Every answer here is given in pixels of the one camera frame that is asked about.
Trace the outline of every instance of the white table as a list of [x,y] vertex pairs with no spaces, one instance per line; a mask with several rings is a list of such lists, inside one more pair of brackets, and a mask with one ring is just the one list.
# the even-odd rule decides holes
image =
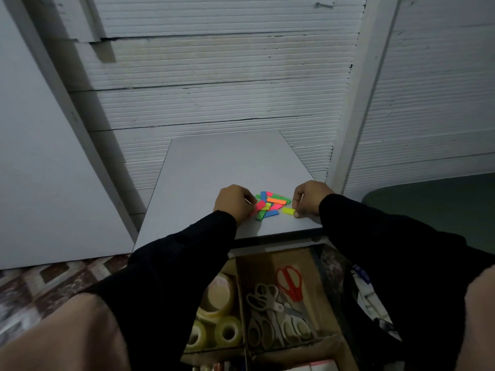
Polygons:
[[[312,180],[311,174],[276,130],[174,139],[135,249],[183,230],[211,213],[220,189],[232,183],[248,188],[253,195],[263,190],[292,198],[295,187],[308,180]],[[301,247],[301,238],[312,244],[311,237],[320,233],[320,224],[280,210],[277,216],[262,221],[250,218],[242,224],[236,246]],[[272,249],[262,247],[263,251]]]

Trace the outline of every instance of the tape roll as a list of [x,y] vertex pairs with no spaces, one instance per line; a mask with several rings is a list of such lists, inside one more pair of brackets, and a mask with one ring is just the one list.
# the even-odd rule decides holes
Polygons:
[[243,339],[242,326],[235,316],[221,318],[215,327],[215,341],[220,348],[238,346]]
[[189,341],[186,344],[186,352],[198,351],[207,346],[207,329],[199,320],[195,320]]
[[219,273],[204,291],[197,317],[217,324],[220,318],[230,314],[235,293],[232,280],[225,274]]

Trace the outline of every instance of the large tape roll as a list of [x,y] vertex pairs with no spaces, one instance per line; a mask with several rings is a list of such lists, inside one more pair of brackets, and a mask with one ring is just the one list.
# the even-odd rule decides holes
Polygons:
[[185,352],[193,352],[206,348],[207,346],[207,329],[199,320],[195,320],[189,341],[186,344]]
[[221,318],[215,327],[215,341],[220,348],[238,346],[243,339],[241,322],[235,316]]
[[230,314],[236,291],[232,280],[219,273],[203,293],[197,317],[217,324],[220,318]]

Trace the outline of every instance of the person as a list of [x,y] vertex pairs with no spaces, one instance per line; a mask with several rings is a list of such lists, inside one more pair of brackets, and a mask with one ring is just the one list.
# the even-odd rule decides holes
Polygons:
[[[210,215],[136,250],[126,268],[6,344],[0,369],[175,369],[202,293],[255,203],[244,187],[221,189]],[[366,270],[406,362],[418,369],[495,367],[494,255],[316,181],[295,189],[293,208],[297,218],[320,216],[330,241]]]

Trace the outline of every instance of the tiled floor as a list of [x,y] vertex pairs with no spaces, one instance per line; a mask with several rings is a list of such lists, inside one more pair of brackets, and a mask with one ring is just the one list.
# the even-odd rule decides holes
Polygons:
[[129,255],[0,271],[0,347],[79,290],[127,265]]

